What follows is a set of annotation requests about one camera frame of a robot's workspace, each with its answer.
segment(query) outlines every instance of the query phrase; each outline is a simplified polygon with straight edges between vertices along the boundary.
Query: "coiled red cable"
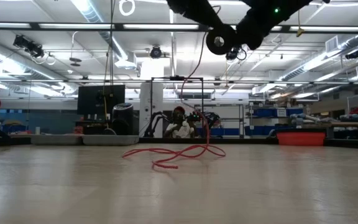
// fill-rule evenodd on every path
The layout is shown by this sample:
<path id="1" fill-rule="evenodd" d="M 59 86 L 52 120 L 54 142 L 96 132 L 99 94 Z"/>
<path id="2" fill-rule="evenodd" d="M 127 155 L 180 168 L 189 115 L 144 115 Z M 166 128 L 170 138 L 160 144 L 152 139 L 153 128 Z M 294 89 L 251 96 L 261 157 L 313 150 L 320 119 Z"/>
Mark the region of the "coiled red cable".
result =
<path id="1" fill-rule="evenodd" d="M 206 34 L 204 35 L 203 37 L 203 45 L 201 47 L 201 55 L 200 55 L 200 60 L 198 61 L 198 64 L 196 66 L 196 68 L 194 69 L 194 71 L 185 79 L 185 81 L 183 82 L 182 86 L 181 86 L 181 96 L 183 96 L 183 88 L 185 87 L 185 83 L 187 82 L 187 80 L 192 76 L 194 75 L 194 73 L 197 71 L 197 68 L 200 66 L 200 63 L 201 63 L 201 58 L 203 56 L 203 50 L 204 50 L 204 40 L 205 40 L 205 37 L 206 37 Z M 226 153 L 223 151 L 223 149 L 219 148 L 219 147 L 216 147 L 216 146 L 212 146 L 212 145 L 209 145 L 209 126 L 208 126 L 208 122 L 206 122 L 206 118 L 205 116 L 200 113 L 200 111 L 196 110 L 196 108 L 194 106 L 191 106 L 185 102 L 183 102 L 183 98 L 180 99 L 181 103 L 190 107 L 190 108 L 193 108 L 194 111 L 200 116 L 202 117 L 202 127 L 205 128 L 206 130 L 206 144 L 205 145 L 194 145 L 194 146 L 190 146 L 182 151 L 173 151 L 173 150 L 169 150 L 169 149 L 159 149 L 159 148 L 150 148 L 150 149 L 133 149 L 133 150 L 130 150 L 130 151 L 127 151 L 124 153 L 124 155 L 122 155 L 122 158 L 125 158 L 125 157 L 128 157 L 128 156 L 131 156 L 133 154 L 136 154 L 136 153 L 140 153 L 140 152 L 156 152 L 156 153 L 161 153 L 161 154 L 174 154 L 174 156 L 172 157 L 169 157 L 167 159 L 160 159 L 160 160 L 157 160 L 157 161 L 152 161 L 152 164 L 153 164 L 153 168 L 155 166 L 157 167 L 161 167 L 161 168 L 165 168 L 165 169 L 178 169 L 178 166 L 176 165 L 166 165 L 166 164 L 162 164 L 162 163 L 165 163 L 165 162 L 169 162 L 169 161 L 172 161 L 174 159 L 176 159 L 177 157 L 179 156 L 183 156 L 183 157 L 186 157 L 186 158 L 197 158 L 199 156 L 202 156 L 206 151 L 214 154 L 214 155 L 217 155 L 219 157 L 225 157 L 226 156 Z M 190 150 L 194 150 L 194 149 L 197 149 L 197 148 L 203 148 L 203 150 L 197 154 L 197 155 L 194 155 L 194 156 L 189 156 L 189 155 L 186 155 L 184 154 L 185 152 L 187 151 L 190 151 Z M 214 148 L 214 149 L 217 149 L 218 151 L 222 152 L 222 153 L 218 153 L 218 152 L 214 152 L 213 150 L 211 150 L 210 148 Z"/>

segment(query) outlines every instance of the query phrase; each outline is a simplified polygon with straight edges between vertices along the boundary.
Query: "computer screen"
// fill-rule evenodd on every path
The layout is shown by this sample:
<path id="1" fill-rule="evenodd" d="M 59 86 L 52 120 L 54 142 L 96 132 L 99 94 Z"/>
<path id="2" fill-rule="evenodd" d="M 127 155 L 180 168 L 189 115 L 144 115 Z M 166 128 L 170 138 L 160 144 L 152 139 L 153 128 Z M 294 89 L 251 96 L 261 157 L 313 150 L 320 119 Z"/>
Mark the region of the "computer screen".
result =
<path id="1" fill-rule="evenodd" d="M 111 114 L 115 105 L 125 103 L 125 85 L 81 86 L 78 90 L 77 114 L 104 114 L 104 97 L 107 113 Z"/>

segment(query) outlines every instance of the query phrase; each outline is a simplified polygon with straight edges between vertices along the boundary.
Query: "ceiling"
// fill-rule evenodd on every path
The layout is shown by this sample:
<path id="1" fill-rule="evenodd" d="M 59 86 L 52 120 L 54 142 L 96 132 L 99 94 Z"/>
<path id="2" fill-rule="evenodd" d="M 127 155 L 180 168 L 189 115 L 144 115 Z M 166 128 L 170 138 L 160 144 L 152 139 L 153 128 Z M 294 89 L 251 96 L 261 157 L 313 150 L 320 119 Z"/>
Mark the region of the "ceiling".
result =
<path id="1" fill-rule="evenodd" d="M 104 21 L 111 15 L 110 0 L 92 0 Z M 331 1 L 331 6 L 320 9 L 319 2 L 304 7 L 299 14 L 303 25 L 316 26 L 358 26 L 358 6 L 349 6 L 358 1 Z M 141 23 L 169 23 L 170 13 L 166 4 L 143 1 L 135 2 L 135 11 L 130 16 L 123 16 L 116 3 L 114 22 L 141 22 Z M 245 4 L 221 4 L 219 12 L 223 22 L 238 23 L 249 7 Z M 128 11 L 129 3 L 124 4 Z M 86 22 L 80 11 L 70 0 L 32 0 L 15 1 L 0 0 L 0 22 Z M 180 15 L 175 15 L 175 23 L 193 23 Z M 298 14 L 294 14 L 283 24 L 297 25 Z M 13 50 L 24 57 L 29 54 L 18 50 L 12 45 L 16 35 L 25 35 L 38 44 L 42 44 L 45 51 L 50 52 L 57 60 L 54 65 L 42 64 L 45 68 L 54 71 L 69 79 L 79 79 L 89 75 L 90 79 L 103 79 L 106 70 L 107 43 L 97 32 L 79 32 L 75 35 L 73 51 L 71 52 L 71 38 L 73 32 L 62 31 L 8 31 L 0 30 L 0 45 Z M 153 45 L 159 45 L 168 57 L 159 60 L 165 65 L 164 74 L 172 75 L 171 60 L 172 37 L 169 32 L 115 32 L 114 36 L 122 48 L 134 52 L 138 62 L 150 60 L 148 50 Z M 228 65 L 224 56 L 212 54 L 204 48 L 203 58 L 195 76 L 213 79 L 238 80 L 270 80 L 268 71 L 284 71 L 292 68 L 310 55 L 325 49 L 325 42 L 334 34 L 303 34 L 296 37 L 294 34 L 270 34 L 262 46 L 255 51 L 248 51 L 245 61 Z M 175 33 L 177 46 L 176 75 L 187 76 L 198 63 L 201 53 L 203 33 L 177 32 Z M 72 67 L 69 58 L 82 59 L 80 67 Z M 327 65 L 315 68 L 314 72 L 327 74 L 340 66 L 338 58 Z M 114 68 L 117 79 L 136 79 L 137 73 L 132 70 Z M 235 88 L 252 88 L 253 85 L 237 85 Z"/>

